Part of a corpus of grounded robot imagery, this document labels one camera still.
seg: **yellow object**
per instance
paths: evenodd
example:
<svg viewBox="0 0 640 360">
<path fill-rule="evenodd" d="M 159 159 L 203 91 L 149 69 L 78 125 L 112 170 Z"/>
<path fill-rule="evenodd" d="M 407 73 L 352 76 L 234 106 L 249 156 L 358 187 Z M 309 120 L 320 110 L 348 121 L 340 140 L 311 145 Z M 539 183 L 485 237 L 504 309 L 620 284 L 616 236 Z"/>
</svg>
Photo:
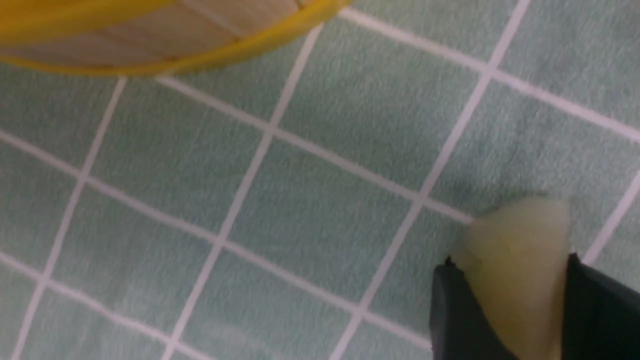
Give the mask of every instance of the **yellow object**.
<svg viewBox="0 0 640 360">
<path fill-rule="evenodd" d="M 567 203 L 528 198 L 478 218 L 451 252 L 491 328 L 520 360 L 560 360 Z"/>
<path fill-rule="evenodd" d="M 0 60 L 85 75 L 217 67 L 272 50 L 350 0 L 8 0 Z"/>
</svg>

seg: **black object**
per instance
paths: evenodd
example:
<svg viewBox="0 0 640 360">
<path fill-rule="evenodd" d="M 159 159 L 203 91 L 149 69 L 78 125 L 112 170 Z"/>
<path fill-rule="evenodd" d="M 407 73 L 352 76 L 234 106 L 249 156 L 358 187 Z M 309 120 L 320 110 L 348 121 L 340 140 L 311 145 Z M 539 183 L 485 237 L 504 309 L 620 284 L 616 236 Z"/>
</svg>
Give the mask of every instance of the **black object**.
<svg viewBox="0 0 640 360">
<path fill-rule="evenodd" d="M 429 327 L 434 360 L 517 360 L 449 259 L 433 274 Z M 575 254 L 568 259 L 564 291 L 563 359 L 640 360 L 640 294 Z"/>
</svg>

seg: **green tile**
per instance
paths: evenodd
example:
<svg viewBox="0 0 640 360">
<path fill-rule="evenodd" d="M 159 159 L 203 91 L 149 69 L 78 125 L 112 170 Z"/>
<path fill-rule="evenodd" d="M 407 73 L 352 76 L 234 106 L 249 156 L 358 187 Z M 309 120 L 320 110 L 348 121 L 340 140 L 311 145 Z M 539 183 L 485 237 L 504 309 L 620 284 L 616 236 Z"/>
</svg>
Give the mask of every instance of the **green tile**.
<svg viewBox="0 0 640 360">
<path fill-rule="evenodd" d="M 0 143 L 0 251 L 44 269 L 76 180 Z"/>
<path fill-rule="evenodd" d="M 326 360 L 349 315 L 222 253 L 182 340 L 218 360 Z"/>
<path fill-rule="evenodd" d="M 419 189 L 475 85 L 466 69 L 334 20 L 320 34 L 282 127 Z"/>
<path fill-rule="evenodd" d="M 431 360 L 428 350 L 368 323 L 362 323 L 349 342 L 344 360 Z"/>
<path fill-rule="evenodd" d="M 489 60 L 517 0 L 357 0 L 356 9 L 463 53 Z"/>
<path fill-rule="evenodd" d="M 596 269 L 640 292 L 640 200 L 636 199 L 609 243 L 593 265 Z"/>
<path fill-rule="evenodd" d="M 53 278 L 171 333 L 210 248 L 86 189 Z"/>
<path fill-rule="evenodd" d="M 0 357 L 9 359 L 35 290 L 35 281 L 0 265 Z"/>
<path fill-rule="evenodd" d="M 0 128 L 81 167 L 114 86 L 0 64 Z"/>
<path fill-rule="evenodd" d="M 502 68 L 640 127 L 638 34 L 637 1 L 536 0 Z"/>
<path fill-rule="evenodd" d="M 464 225 L 423 209 L 404 239 L 370 309 L 415 332 L 429 333 L 433 269 L 449 255 Z"/>
<path fill-rule="evenodd" d="M 432 196 L 471 215 L 528 195 L 572 205 L 584 254 L 640 168 L 640 148 L 596 125 L 491 84 Z"/>
<path fill-rule="evenodd" d="M 357 302 L 408 209 L 408 201 L 276 140 L 230 239 Z"/>
<path fill-rule="evenodd" d="M 174 90 L 133 81 L 93 173 L 165 213 L 218 231 L 261 136 Z"/>
<path fill-rule="evenodd" d="M 38 306 L 22 360 L 156 360 L 164 345 L 116 325 L 84 305 L 47 290 Z"/>
<path fill-rule="evenodd" d="M 171 360 L 196 360 L 196 359 L 193 359 L 192 357 L 189 357 L 187 355 L 181 354 L 176 351 L 171 356 Z"/>
<path fill-rule="evenodd" d="M 184 76 L 180 80 L 236 108 L 269 120 L 302 43 L 304 38 L 249 61 Z"/>
</svg>

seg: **wooden slat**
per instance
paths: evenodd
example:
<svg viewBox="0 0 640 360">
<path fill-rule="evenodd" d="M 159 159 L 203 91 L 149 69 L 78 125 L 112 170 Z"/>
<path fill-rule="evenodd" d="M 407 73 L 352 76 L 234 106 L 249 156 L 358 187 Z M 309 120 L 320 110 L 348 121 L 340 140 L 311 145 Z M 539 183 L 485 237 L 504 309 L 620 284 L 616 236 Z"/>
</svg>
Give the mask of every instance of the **wooden slat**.
<svg viewBox="0 0 640 360">
<path fill-rule="evenodd" d="M 162 60 L 155 54 L 128 44 L 118 43 L 100 33 L 76 35 L 62 40 L 31 45 L 29 48 L 40 54 L 68 58 L 93 66 L 143 65 Z"/>
<path fill-rule="evenodd" d="M 213 50 L 236 39 L 179 4 L 104 31 L 142 49 L 173 58 Z"/>
<path fill-rule="evenodd" d="M 37 61 L 41 63 L 47 63 L 50 65 L 71 66 L 71 67 L 85 65 L 80 61 L 69 59 L 64 56 L 60 56 L 58 54 L 47 54 L 47 53 L 38 52 L 37 50 L 30 48 L 29 46 L 0 49 L 0 55 L 9 56 L 9 57 L 18 58 L 18 59 Z"/>
<path fill-rule="evenodd" d="M 183 0 L 182 2 L 240 38 L 262 31 L 299 10 L 295 0 Z"/>
</svg>

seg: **yellow rim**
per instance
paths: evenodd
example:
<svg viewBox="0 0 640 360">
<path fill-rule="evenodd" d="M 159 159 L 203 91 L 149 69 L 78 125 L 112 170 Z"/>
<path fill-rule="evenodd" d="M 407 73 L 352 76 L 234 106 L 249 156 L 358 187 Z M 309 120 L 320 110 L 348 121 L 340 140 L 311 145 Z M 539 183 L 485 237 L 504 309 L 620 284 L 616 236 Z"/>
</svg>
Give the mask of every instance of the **yellow rim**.
<svg viewBox="0 0 640 360">
<path fill-rule="evenodd" d="M 286 44 L 334 16 L 341 8 L 350 2 L 351 0 L 315 0 L 304 6 L 294 15 L 291 15 L 261 33 L 207 53 L 162 63 L 118 68 L 75 68 L 48 65 L 8 56 L 0 56 L 0 60 L 37 70 L 93 76 L 148 76 L 183 72 L 204 67 L 220 67 L 251 58 L 252 56 L 262 54 Z"/>
</svg>

